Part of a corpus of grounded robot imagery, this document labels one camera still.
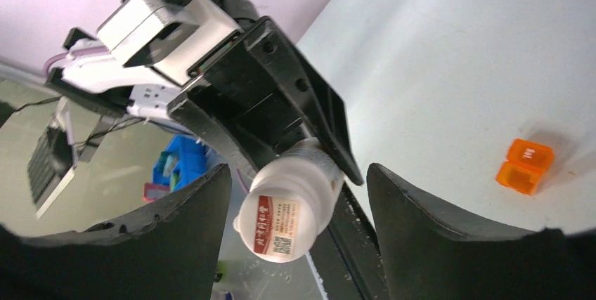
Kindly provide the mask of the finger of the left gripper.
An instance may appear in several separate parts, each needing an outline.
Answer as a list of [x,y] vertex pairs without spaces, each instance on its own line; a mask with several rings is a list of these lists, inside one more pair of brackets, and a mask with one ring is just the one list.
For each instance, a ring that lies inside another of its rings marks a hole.
[[245,174],[279,156],[285,99],[279,93],[185,91],[167,104],[167,115],[201,138]]

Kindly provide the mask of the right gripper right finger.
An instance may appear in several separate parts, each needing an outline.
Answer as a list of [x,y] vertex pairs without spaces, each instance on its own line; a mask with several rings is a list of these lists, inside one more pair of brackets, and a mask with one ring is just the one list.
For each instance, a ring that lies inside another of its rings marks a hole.
[[370,208],[393,299],[594,299],[595,231],[526,230],[457,207],[381,164]]

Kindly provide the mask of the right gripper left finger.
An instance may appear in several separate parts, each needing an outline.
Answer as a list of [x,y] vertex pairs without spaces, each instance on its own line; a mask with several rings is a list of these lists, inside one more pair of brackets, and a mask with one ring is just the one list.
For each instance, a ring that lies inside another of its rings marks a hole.
[[2,299],[209,299],[231,196],[226,164],[89,229],[1,229]]

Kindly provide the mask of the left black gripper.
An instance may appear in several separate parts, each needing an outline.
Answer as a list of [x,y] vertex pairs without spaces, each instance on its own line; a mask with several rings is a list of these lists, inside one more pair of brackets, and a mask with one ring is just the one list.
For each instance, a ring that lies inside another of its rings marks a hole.
[[[191,0],[164,0],[187,6]],[[301,139],[317,138],[356,185],[363,183],[351,151],[343,100],[270,17],[250,0],[210,0],[239,24],[252,24],[209,60],[189,69],[186,91],[279,93],[285,99],[279,156]]]

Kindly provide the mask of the white pill bottle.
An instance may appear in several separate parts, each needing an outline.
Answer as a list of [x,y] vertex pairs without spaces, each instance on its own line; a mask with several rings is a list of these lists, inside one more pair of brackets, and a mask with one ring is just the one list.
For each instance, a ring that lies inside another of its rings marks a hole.
[[259,258],[297,260],[329,225],[345,178],[317,138],[302,140],[257,173],[234,228]]

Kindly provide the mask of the orange pill organizer box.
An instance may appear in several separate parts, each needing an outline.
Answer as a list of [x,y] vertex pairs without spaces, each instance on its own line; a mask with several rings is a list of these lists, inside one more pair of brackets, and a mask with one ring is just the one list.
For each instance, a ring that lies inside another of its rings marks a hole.
[[509,147],[495,180],[518,193],[533,195],[554,160],[551,147],[517,138]]

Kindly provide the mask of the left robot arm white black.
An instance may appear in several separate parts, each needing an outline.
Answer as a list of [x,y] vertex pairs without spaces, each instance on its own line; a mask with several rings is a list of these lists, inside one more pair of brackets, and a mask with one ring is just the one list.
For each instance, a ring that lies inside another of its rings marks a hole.
[[87,110],[171,123],[248,176],[314,137],[363,183],[343,100],[249,0],[121,0],[63,46],[46,85]]

